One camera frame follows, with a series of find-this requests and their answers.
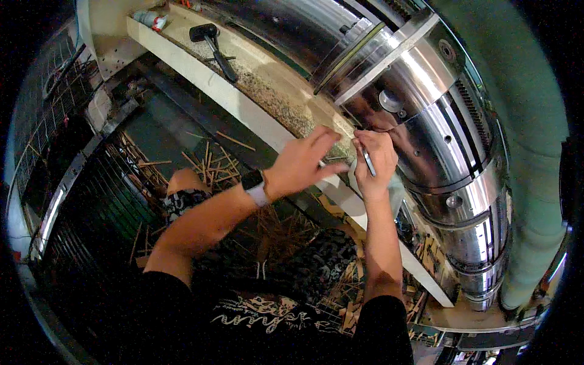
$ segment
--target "black t-shirt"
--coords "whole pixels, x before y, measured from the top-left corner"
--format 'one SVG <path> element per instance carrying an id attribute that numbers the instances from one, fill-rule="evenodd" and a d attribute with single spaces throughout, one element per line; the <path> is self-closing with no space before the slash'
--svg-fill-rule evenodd
<path id="1" fill-rule="evenodd" d="M 413 364 L 405 308 L 395 297 L 365 304 L 351 339 L 316 308 L 266 294 L 265 281 L 192 289 L 165 273 L 142 275 L 119 326 L 121 362 Z"/>

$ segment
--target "smartwatch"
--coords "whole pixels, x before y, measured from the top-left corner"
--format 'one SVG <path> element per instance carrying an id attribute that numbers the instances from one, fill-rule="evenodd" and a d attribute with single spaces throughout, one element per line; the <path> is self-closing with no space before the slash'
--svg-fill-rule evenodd
<path id="1" fill-rule="evenodd" d="M 246 173 L 241 177 L 241 185 L 244 187 L 245 192 L 252 197 L 258 207 L 261 208 L 270 203 L 266 196 L 266 192 L 263 189 L 266 183 L 263 179 L 263 173 L 261 170 L 253 170 Z"/>

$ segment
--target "left hand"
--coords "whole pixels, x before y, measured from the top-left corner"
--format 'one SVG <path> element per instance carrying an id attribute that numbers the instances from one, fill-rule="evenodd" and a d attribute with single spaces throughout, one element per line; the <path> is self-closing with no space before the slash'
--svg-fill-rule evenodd
<path id="1" fill-rule="evenodd" d="M 339 133 L 325 126 L 316 126 L 308 137 L 288 142 L 274 165 L 263 172 L 268 198 L 276 200 L 300 192 L 327 176 L 348 171 L 345 164 L 322 168 L 318 164 L 339 140 Z"/>

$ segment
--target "green pipe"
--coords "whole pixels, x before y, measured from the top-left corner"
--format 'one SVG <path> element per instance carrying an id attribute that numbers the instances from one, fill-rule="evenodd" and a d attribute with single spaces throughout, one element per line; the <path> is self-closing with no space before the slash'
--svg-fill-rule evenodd
<path id="1" fill-rule="evenodd" d="M 564 103 L 540 45 L 509 2 L 431 6 L 463 40 L 507 136 L 513 243 L 501 300 L 511 310 L 529 301 L 564 237 L 558 192 L 568 135 Z"/>

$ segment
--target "metal cylinder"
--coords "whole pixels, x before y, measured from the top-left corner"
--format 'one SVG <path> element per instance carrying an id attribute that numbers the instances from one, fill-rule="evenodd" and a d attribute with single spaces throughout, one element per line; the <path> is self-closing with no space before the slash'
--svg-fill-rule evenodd
<path id="1" fill-rule="evenodd" d="M 438 15 L 422 9 L 393 32 L 333 0 L 205 4 L 296 60 L 315 94 L 355 124 L 391 135 L 404 186 L 473 308 L 486 310 L 506 264 L 505 141 L 476 70 Z"/>

